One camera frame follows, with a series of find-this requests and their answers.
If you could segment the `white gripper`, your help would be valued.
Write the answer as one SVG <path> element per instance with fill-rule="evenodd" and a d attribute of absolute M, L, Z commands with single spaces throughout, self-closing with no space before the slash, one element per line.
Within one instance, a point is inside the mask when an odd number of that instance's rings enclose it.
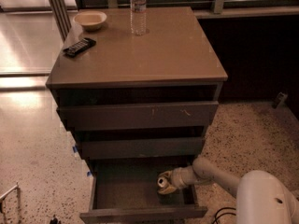
<path fill-rule="evenodd" d="M 179 167 L 173 171 L 165 171 L 158 175 L 159 177 L 170 178 L 171 184 L 158 188 L 158 193 L 168 195 L 174 193 L 178 189 L 185 189 L 196 182 L 196 174 L 191 166 Z"/>

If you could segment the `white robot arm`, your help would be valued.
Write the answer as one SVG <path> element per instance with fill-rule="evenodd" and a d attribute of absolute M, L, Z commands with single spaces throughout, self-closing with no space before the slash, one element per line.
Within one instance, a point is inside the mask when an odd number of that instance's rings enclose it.
<path fill-rule="evenodd" d="M 217 183 L 236 199 L 236 224 L 299 224 L 299 201 L 275 176 L 253 170 L 237 177 L 202 156 L 192 165 L 160 173 L 158 193 L 167 195 L 206 181 Z"/>

